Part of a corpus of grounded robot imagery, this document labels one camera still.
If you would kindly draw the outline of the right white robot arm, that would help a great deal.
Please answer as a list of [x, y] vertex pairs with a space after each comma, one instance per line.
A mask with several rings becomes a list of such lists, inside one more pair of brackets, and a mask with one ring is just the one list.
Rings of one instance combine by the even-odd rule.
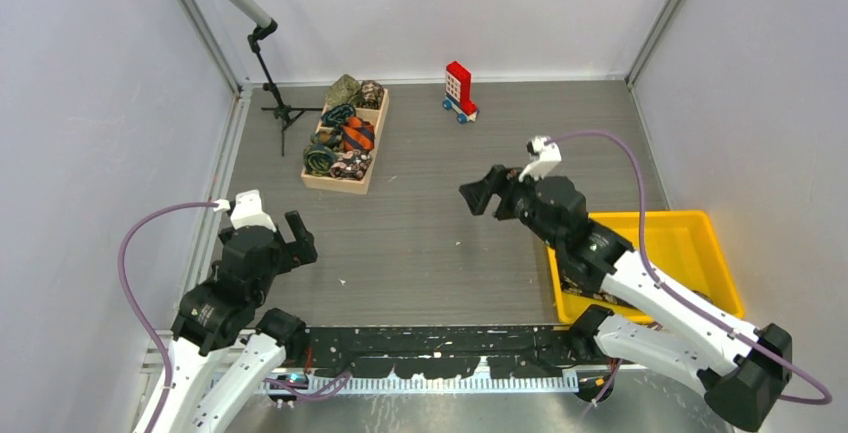
[[561, 278], [624, 300], [670, 333], [591, 305], [572, 324], [577, 359], [591, 364], [606, 355], [639, 363], [700, 394], [731, 425], [748, 432], [762, 427], [792, 378], [789, 332], [735, 317], [669, 277], [644, 250], [596, 221], [565, 176], [529, 179], [495, 165], [458, 191], [475, 216], [499, 197], [494, 217], [520, 221], [552, 248]]

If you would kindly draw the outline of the orange navy striped tie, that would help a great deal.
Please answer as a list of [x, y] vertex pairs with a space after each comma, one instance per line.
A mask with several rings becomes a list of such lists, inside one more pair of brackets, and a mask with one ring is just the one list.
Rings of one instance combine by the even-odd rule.
[[345, 151], [370, 152], [375, 149], [375, 127], [358, 116], [349, 117], [341, 125], [342, 144]]

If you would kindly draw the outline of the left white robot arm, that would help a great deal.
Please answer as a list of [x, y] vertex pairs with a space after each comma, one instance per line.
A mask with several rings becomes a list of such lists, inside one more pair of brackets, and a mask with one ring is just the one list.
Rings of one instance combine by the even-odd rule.
[[313, 234], [298, 211], [285, 220], [287, 241], [270, 217], [259, 212], [230, 216], [221, 230], [221, 255], [209, 277], [180, 300], [168, 344], [157, 346], [163, 370], [137, 421], [137, 432], [222, 432], [270, 373], [293, 367], [309, 347], [305, 322], [279, 308], [267, 310], [241, 356], [216, 385], [210, 379], [255, 320], [274, 280], [318, 258]]

